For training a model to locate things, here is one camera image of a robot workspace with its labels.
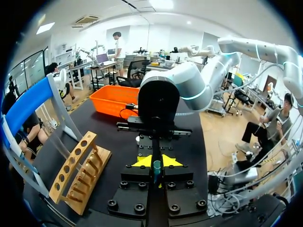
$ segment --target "yellow triangle marker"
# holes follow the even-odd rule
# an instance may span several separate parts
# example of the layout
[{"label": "yellow triangle marker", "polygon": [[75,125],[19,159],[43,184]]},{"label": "yellow triangle marker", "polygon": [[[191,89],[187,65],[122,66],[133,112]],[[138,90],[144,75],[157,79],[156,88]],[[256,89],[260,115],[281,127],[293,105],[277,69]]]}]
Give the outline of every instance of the yellow triangle marker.
[{"label": "yellow triangle marker", "polygon": [[143,159],[141,159],[139,162],[133,164],[132,166],[140,167],[140,166],[146,166],[146,167],[151,167],[152,165],[152,155],[149,155]]},{"label": "yellow triangle marker", "polygon": [[170,158],[166,155],[162,155],[163,165],[167,166],[183,166],[181,163],[177,162],[175,158]]}]

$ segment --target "computer monitor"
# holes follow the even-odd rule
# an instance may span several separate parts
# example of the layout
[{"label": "computer monitor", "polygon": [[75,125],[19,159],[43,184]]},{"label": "computer monitor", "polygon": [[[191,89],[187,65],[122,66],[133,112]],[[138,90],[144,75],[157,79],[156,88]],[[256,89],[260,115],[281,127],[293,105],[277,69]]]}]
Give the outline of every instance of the computer monitor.
[{"label": "computer monitor", "polygon": [[107,53],[99,54],[96,56],[98,63],[103,63],[105,61],[109,61]]},{"label": "computer monitor", "polygon": [[115,49],[108,49],[107,54],[115,54]]},{"label": "computer monitor", "polygon": [[232,73],[228,72],[225,78],[227,78],[228,80],[232,80]]}]

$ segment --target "black pants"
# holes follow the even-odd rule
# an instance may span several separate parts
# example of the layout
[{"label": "black pants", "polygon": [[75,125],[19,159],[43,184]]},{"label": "black pants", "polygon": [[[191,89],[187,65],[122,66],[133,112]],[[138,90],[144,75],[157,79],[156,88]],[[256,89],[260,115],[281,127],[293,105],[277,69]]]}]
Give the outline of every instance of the black pants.
[{"label": "black pants", "polygon": [[262,150],[258,153],[255,159],[252,161],[253,164],[260,161],[275,145],[272,140],[267,138],[267,130],[259,127],[257,124],[248,122],[242,141],[250,143],[251,135],[258,138]]}]

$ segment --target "person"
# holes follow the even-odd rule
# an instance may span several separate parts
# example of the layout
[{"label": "person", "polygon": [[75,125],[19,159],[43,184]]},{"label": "person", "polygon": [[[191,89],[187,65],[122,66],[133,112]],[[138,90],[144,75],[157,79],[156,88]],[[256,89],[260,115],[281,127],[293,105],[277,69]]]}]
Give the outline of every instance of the person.
[{"label": "person", "polygon": [[[12,91],[10,91],[3,99],[2,113],[7,114],[15,102],[16,96]],[[35,158],[35,155],[31,150],[36,152],[37,147],[40,144],[44,144],[48,139],[48,136],[42,129],[42,124],[35,112],[25,120],[22,126],[23,128],[16,133],[15,140],[24,152],[25,157],[31,161]]]},{"label": "person", "polygon": [[123,77],[124,75],[124,58],[125,58],[125,43],[121,37],[121,32],[115,32],[113,38],[116,40],[116,50],[115,50],[115,61],[118,62],[116,69],[119,70],[119,76]]},{"label": "person", "polygon": [[[248,151],[251,136],[254,135],[261,142],[262,150],[258,153],[255,159],[251,162],[252,165],[260,161],[286,134],[292,125],[289,118],[289,112],[294,104],[294,99],[290,93],[286,93],[284,97],[284,106],[282,109],[275,109],[268,117],[261,116],[260,123],[269,123],[270,125],[264,129],[257,124],[248,122],[242,141],[244,144],[236,144],[236,148],[241,151]],[[289,133],[282,139],[284,145],[287,141]]]},{"label": "person", "polygon": [[[53,62],[47,67],[46,74],[48,75],[49,73],[53,72],[59,72],[58,70],[58,64],[56,62]],[[75,103],[79,97],[74,95],[74,89],[72,88],[72,85],[70,83],[65,84],[65,88],[63,90],[58,90],[59,94],[61,96],[61,99],[63,100],[68,94],[71,96],[71,102]],[[67,111],[70,111],[71,106],[66,105],[65,106]]]}]

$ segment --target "ceiling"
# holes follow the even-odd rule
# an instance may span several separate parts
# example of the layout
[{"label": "ceiling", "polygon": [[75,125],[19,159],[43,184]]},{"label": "ceiling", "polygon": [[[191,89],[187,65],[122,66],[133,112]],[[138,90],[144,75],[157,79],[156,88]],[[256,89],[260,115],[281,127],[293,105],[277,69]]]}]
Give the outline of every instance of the ceiling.
[{"label": "ceiling", "polygon": [[[172,10],[154,9],[148,0],[128,2],[137,9],[123,0],[73,0],[72,3],[69,0],[55,0],[33,19],[17,56],[45,43],[52,34],[71,29],[71,25],[84,15],[100,17],[96,23],[98,27],[109,23],[112,28],[121,24],[162,24],[208,32],[220,37],[233,35],[295,48],[291,30],[261,0],[173,0]],[[44,14],[45,18],[39,24],[38,21]],[[40,25],[52,22],[55,25],[51,30],[36,35]]]}]

